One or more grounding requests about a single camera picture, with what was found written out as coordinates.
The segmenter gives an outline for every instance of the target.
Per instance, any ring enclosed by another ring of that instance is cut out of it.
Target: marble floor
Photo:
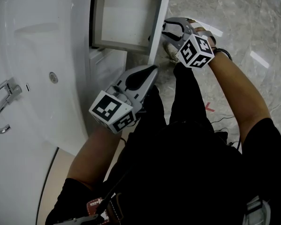
[[[193,18],[211,27],[217,47],[228,50],[233,61],[262,94],[272,119],[281,133],[281,0],[170,0],[167,17]],[[145,57],[128,54],[129,64],[145,64]],[[157,85],[169,120],[175,96],[174,65],[159,45],[155,63],[160,65]],[[211,69],[194,70],[211,122],[233,116]],[[228,142],[239,139],[235,118],[213,123],[214,129],[228,128]]]

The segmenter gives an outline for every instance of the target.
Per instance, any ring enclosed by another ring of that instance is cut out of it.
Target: forearm
[[[94,189],[97,184],[103,182],[120,138],[121,133],[115,135],[99,126],[75,157],[67,177]]]
[[[270,118],[261,94],[243,72],[223,53],[209,63],[240,129],[242,144],[250,129],[261,119]]]

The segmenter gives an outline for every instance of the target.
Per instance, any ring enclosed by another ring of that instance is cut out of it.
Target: open drawer
[[[153,64],[169,0],[95,0],[92,45],[149,55]]]

